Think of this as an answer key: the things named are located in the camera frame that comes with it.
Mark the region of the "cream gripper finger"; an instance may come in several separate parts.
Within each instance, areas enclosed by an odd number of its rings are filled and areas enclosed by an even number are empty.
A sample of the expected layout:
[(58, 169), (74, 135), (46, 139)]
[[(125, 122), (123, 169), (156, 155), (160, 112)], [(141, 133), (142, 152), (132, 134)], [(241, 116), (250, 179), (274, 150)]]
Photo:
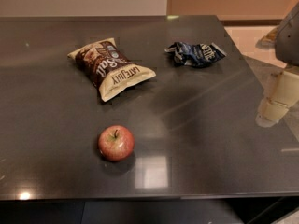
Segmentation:
[(274, 126), (298, 101), (299, 67), (286, 66), (281, 71), (271, 73), (258, 107), (256, 123), (264, 128)]

